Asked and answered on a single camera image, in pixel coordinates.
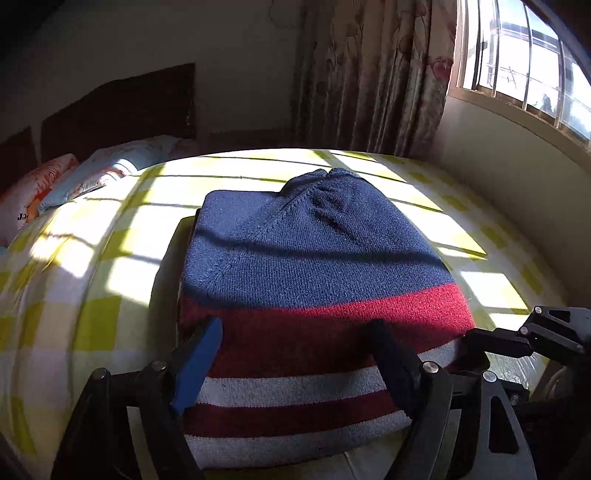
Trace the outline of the floral pink curtain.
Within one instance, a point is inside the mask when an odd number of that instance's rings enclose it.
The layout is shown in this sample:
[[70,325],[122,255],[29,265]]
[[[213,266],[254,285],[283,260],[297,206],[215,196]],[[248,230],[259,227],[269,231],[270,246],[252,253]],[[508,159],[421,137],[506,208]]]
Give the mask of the floral pink curtain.
[[444,113],[457,13],[457,0],[305,1],[294,144],[425,156]]

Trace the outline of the red white striped knit sweater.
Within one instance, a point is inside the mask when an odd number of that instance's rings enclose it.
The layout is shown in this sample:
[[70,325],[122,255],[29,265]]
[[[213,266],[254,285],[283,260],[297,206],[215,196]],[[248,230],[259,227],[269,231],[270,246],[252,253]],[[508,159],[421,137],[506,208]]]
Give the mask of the red white striped knit sweater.
[[424,360],[475,325],[448,268],[365,179],[317,170],[277,192],[215,190],[187,249],[177,331],[221,319],[221,347],[183,416],[204,469],[339,454],[408,425],[362,328],[382,319]]

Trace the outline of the yellow green checked bedsheet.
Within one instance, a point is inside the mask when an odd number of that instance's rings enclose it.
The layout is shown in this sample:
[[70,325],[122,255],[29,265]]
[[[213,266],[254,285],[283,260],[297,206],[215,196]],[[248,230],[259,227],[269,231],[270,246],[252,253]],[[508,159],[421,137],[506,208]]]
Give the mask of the yellow green checked bedsheet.
[[566,295],[534,247],[466,186],[423,162],[267,149],[171,160],[68,202],[1,255],[1,433],[36,479],[50,475],[90,372],[136,370],[175,342],[182,242],[214,190],[276,191],[348,169],[435,247],[481,328],[517,329]]

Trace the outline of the orange floral pillow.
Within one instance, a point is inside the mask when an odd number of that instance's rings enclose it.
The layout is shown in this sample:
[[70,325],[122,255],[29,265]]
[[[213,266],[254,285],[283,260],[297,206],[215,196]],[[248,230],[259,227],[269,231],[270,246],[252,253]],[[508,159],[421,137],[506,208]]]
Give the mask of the orange floral pillow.
[[40,202],[78,166],[73,154],[57,157],[27,173],[1,196],[1,246],[38,216]]

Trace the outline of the pink floral pillow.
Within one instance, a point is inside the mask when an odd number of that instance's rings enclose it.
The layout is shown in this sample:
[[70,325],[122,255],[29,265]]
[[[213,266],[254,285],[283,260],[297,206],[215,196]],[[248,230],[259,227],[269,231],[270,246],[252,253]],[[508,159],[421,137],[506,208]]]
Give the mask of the pink floral pillow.
[[200,155],[200,147],[197,140],[180,139],[178,140],[168,154],[169,160],[190,158]]

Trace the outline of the dark wooden headboard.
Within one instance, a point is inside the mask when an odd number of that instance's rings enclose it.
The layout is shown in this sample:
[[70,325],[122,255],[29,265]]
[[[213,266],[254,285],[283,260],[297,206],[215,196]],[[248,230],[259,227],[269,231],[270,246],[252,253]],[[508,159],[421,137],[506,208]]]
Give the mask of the dark wooden headboard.
[[160,135],[193,139],[195,65],[186,63],[107,82],[41,124],[41,161],[80,162],[96,150]]
[[0,194],[38,166],[30,126],[0,145]]

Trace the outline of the dark wooden nightstand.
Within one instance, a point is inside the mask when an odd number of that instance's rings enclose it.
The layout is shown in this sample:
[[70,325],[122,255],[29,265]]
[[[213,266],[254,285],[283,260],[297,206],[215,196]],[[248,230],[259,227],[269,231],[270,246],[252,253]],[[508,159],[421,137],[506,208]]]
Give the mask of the dark wooden nightstand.
[[202,152],[273,149],[290,147],[290,144],[291,135],[288,128],[214,132],[204,140]]

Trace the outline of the light blue floral pillow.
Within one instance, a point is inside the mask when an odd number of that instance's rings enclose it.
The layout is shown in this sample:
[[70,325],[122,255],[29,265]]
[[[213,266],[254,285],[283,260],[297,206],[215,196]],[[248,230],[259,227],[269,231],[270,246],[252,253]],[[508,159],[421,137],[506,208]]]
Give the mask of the light blue floral pillow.
[[78,196],[164,162],[178,141],[179,138],[161,135],[96,150],[40,201],[38,213],[44,214]]

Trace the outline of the window with metal bars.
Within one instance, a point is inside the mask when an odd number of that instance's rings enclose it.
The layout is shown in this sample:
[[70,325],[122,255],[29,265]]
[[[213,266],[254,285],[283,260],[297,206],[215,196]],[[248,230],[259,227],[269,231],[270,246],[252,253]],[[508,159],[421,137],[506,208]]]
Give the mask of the window with metal bars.
[[524,1],[460,1],[456,87],[532,114],[590,148],[590,80]]

